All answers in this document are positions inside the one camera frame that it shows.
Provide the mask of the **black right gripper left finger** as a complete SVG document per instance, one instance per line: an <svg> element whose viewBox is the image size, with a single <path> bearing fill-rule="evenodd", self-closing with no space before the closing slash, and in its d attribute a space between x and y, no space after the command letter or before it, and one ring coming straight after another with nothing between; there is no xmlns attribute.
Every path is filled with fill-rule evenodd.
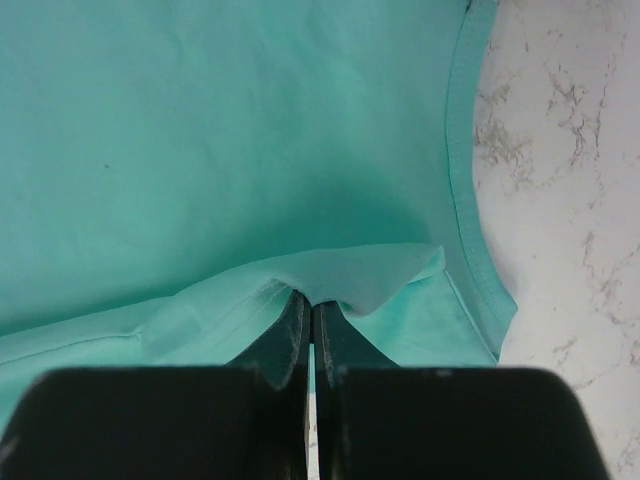
<svg viewBox="0 0 640 480"><path fill-rule="evenodd" d="M5 479L303 479L311 307L223 366L58 369L20 400Z"/></svg>

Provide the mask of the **teal t-shirt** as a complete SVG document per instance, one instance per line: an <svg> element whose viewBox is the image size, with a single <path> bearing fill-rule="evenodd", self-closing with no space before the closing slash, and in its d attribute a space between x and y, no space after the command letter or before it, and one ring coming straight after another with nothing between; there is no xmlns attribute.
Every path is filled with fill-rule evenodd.
<svg viewBox="0 0 640 480"><path fill-rule="evenodd" d="M492 1L5 1L1 417L45 371L223 364L289 295L401 365L516 306L472 181Z"/></svg>

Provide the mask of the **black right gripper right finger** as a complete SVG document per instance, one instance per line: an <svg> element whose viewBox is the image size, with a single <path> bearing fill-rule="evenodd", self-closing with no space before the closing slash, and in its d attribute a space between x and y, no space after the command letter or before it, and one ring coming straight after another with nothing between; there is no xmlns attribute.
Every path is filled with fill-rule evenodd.
<svg viewBox="0 0 640 480"><path fill-rule="evenodd" d="M534 368L392 362L334 302L314 308L324 479L604 479L580 403Z"/></svg>

